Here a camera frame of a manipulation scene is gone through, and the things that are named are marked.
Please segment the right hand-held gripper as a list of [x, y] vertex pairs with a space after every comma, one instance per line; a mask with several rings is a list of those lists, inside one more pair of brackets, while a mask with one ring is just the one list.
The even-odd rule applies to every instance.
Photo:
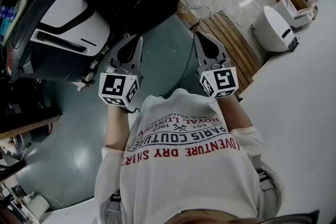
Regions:
[[206, 94], [214, 99], [235, 94], [239, 88], [237, 71], [230, 59], [226, 59], [224, 45], [201, 31], [195, 33], [194, 44], [199, 60], [199, 82]]

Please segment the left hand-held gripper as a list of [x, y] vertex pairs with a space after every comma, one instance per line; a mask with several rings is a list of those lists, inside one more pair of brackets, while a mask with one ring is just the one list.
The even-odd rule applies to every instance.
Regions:
[[133, 35], [111, 49], [111, 64], [100, 74], [98, 96], [109, 105], [127, 108], [140, 88], [143, 38]]

